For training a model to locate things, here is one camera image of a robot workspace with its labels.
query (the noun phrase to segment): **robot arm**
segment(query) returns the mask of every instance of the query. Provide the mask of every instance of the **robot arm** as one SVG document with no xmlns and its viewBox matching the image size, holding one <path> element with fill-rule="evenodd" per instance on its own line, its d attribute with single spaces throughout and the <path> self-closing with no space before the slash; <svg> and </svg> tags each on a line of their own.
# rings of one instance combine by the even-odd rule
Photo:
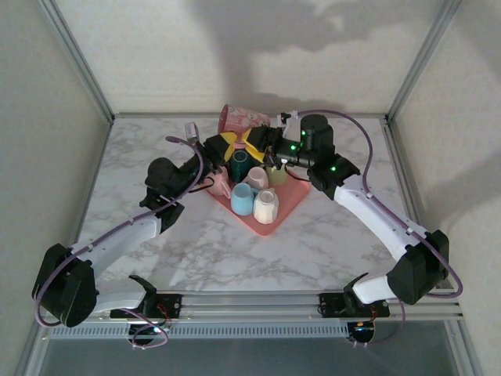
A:
<svg viewBox="0 0 501 376">
<path fill-rule="evenodd" d="M 284 115 L 281 119 L 287 122 L 287 116 Z M 186 191 L 186 187 L 195 180 L 196 183 L 203 182 L 209 172 L 218 171 L 231 157 L 232 144 L 236 138 L 234 134 L 213 136 L 202 145 L 198 142 L 194 123 L 187 127 L 186 135 L 199 150 L 204 163 L 200 178 L 197 178 L 200 170 L 198 156 L 192 157 L 180 168 L 164 157 L 150 164 L 146 178 L 147 195 L 140 206 L 143 212 L 151 210 L 155 211 L 155 215 L 132 220 L 128 226 L 108 237 L 104 236 L 95 248 L 69 263 L 41 298 L 41 305 L 66 326 L 78 325 L 91 313 L 102 310 L 140 308 L 147 315 L 154 307 L 156 289 L 140 277 L 131 276 L 120 287 L 104 284 L 99 287 L 99 291 L 96 290 L 95 278 L 123 254 L 172 226 L 184 207 L 176 203 L 158 210 Z M 335 153 L 333 129 L 325 117 L 318 114 L 303 117 L 300 142 L 285 139 L 282 128 L 267 126 L 251 129 L 242 140 L 247 144 L 247 151 L 268 166 L 281 167 L 285 164 L 307 168 L 312 185 L 356 215 L 381 239 L 397 261 L 388 273 L 372 276 L 363 274 L 344 288 L 345 311 L 348 315 L 356 316 L 359 308 L 389 298 L 399 298 L 405 303 L 414 304 L 447 277 L 444 266 L 412 232 L 426 239 L 445 259 L 449 258 L 447 237 L 439 230 L 428 233 L 403 214 L 397 214 L 407 224 L 404 229 L 381 210 L 371 200 L 372 194 L 364 189 L 360 171 L 348 159 Z M 90 243 L 92 240 L 74 244 L 70 248 L 61 244 L 51 247 L 41 265 L 33 298 L 37 298 L 41 286 L 63 260 Z"/>
<path fill-rule="evenodd" d="M 281 118 L 287 123 L 284 115 Z M 281 128 L 269 127 L 253 128 L 243 140 L 254 158 L 267 165 L 307 168 L 312 185 L 357 216 L 397 261 L 388 273 L 366 273 L 348 284 L 344 288 L 347 311 L 354 313 L 357 307 L 390 298 L 415 304 L 448 276 L 445 267 L 413 233 L 431 244 L 445 260 L 449 259 L 447 236 L 440 230 L 428 233 L 398 213 L 396 216 L 406 225 L 403 228 L 372 200 L 373 194 L 364 187 L 359 169 L 335 153 L 333 129 L 324 116 L 310 114 L 301 119 L 299 142 L 283 138 Z"/>
<path fill-rule="evenodd" d="M 67 327 L 74 327 L 92 313 L 108 309 L 140 307 L 148 315 L 154 309 L 157 290 L 140 277 L 117 286 L 105 282 L 96 289 L 96 278 L 128 251 L 143 241 L 163 233 L 179 218 L 184 207 L 175 202 L 194 183 L 201 183 L 209 172 L 216 172 L 232 155 L 234 134 L 222 133 L 198 142 L 196 126 L 187 125 L 187 135 L 197 155 L 180 168 L 167 158 L 158 158 L 148 168 L 146 197 L 129 221 L 98 240 L 84 240 L 69 248 L 61 244 L 46 253 L 33 288 L 33 299 Z M 41 290 L 45 293 L 39 298 Z"/>
</svg>

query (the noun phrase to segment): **yellow object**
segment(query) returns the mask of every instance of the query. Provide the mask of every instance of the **yellow object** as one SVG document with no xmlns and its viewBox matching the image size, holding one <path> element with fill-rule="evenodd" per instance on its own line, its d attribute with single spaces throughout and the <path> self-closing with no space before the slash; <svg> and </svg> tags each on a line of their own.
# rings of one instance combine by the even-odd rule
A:
<svg viewBox="0 0 501 376">
<path fill-rule="evenodd" d="M 233 151 L 235 151 L 233 144 L 237 139 L 237 135 L 234 132 L 223 132 L 219 133 L 219 135 L 229 144 L 225 152 L 225 161 L 227 162 L 232 157 Z"/>
<path fill-rule="evenodd" d="M 249 129 L 248 131 L 246 131 L 243 135 L 242 135 L 242 141 L 244 141 L 246 143 L 246 147 L 245 147 L 245 150 L 247 150 L 247 152 L 252 156 L 252 158 L 254 159 L 257 159 L 258 161 L 260 162 L 263 162 L 263 160 L 265 159 L 265 153 L 262 153 L 260 151 L 258 151 L 254 145 L 248 143 L 247 141 L 247 137 L 249 136 L 249 134 L 251 133 L 251 129 Z"/>
</svg>

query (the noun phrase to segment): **pink floral mug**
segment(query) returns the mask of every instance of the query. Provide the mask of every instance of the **pink floral mug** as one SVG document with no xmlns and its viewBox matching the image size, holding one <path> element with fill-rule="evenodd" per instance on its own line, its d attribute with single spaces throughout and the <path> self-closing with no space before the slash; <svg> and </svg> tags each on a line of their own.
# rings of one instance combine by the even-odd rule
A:
<svg viewBox="0 0 501 376">
<path fill-rule="evenodd" d="M 242 135 L 249 128 L 270 125 L 269 117 L 256 111 L 246 110 L 226 104 L 219 116 L 218 133 L 235 132 L 237 139 L 233 144 L 235 149 L 245 149 L 246 144 L 242 141 Z"/>
</svg>

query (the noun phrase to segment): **mug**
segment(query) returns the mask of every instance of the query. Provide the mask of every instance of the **mug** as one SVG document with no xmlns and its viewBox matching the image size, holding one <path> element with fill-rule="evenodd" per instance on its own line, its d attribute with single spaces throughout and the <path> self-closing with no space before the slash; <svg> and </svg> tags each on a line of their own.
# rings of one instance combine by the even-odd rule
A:
<svg viewBox="0 0 501 376">
<path fill-rule="evenodd" d="M 228 170 L 226 167 L 221 167 L 222 172 L 214 174 L 211 172 L 207 175 L 214 180 L 214 185 L 207 188 L 207 191 L 212 196 L 225 196 L 230 198 L 232 196 L 232 190 L 228 184 Z"/>
<path fill-rule="evenodd" d="M 279 212 L 279 197 L 273 191 L 262 190 L 256 196 L 254 203 L 254 218 L 263 225 L 275 222 Z"/>
<path fill-rule="evenodd" d="M 246 144 L 242 141 L 242 134 L 253 127 L 270 125 L 269 117 L 256 111 L 246 110 L 226 104 L 219 115 L 218 133 L 234 132 L 237 136 L 233 147 L 245 149 Z"/>
<path fill-rule="evenodd" d="M 247 183 L 256 190 L 267 190 L 269 187 L 268 176 L 266 175 L 266 171 L 261 167 L 251 168 L 242 183 Z"/>
<path fill-rule="evenodd" d="M 235 150 L 229 160 L 229 170 L 232 181 L 241 183 L 247 176 L 253 164 L 252 157 L 245 150 Z"/>
<path fill-rule="evenodd" d="M 249 215 L 254 211 L 254 195 L 259 192 L 246 183 L 233 187 L 232 210 L 238 215 Z"/>
<path fill-rule="evenodd" d="M 267 167 L 266 175 L 268 176 L 270 186 L 281 186 L 287 181 L 287 173 L 284 164 L 282 164 L 280 170 L 276 167 Z"/>
</svg>

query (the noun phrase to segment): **white cup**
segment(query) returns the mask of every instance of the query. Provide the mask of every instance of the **white cup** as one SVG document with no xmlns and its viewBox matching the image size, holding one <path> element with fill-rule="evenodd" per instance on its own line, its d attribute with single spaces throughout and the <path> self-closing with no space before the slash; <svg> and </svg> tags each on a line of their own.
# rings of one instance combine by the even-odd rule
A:
<svg viewBox="0 0 501 376">
<path fill-rule="evenodd" d="M 274 189 L 262 190 L 254 201 L 254 218 L 263 225 L 273 223 L 279 212 L 279 197 Z"/>
</svg>

